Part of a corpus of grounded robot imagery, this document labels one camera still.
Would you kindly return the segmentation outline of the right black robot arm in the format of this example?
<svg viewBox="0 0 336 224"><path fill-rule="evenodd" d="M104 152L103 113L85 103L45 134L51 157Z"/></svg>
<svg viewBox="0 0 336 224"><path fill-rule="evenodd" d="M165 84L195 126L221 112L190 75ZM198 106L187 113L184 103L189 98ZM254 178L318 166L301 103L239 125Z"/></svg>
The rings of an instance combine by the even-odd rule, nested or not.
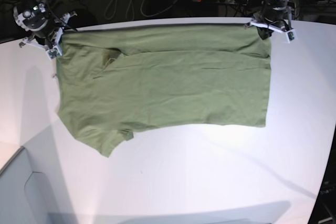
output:
<svg viewBox="0 0 336 224"><path fill-rule="evenodd" d="M30 36L21 40L20 47L30 45L42 49L51 59L62 55L61 37L65 28L76 31L69 20L77 13L57 16L53 11L55 4L56 0L21 0L13 8L15 23L30 32Z"/></svg>

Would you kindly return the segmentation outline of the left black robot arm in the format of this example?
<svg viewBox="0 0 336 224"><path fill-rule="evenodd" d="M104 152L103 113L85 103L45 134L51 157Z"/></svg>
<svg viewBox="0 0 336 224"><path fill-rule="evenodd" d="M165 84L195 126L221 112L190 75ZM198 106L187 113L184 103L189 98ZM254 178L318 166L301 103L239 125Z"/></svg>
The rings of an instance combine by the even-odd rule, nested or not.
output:
<svg viewBox="0 0 336 224"><path fill-rule="evenodd" d="M268 39L273 33L284 35L290 43L296 38L292 27L292 8L288 5L290 0L264 0L261 9L255 12L245 28L256 27L262 40Z"/></svg>

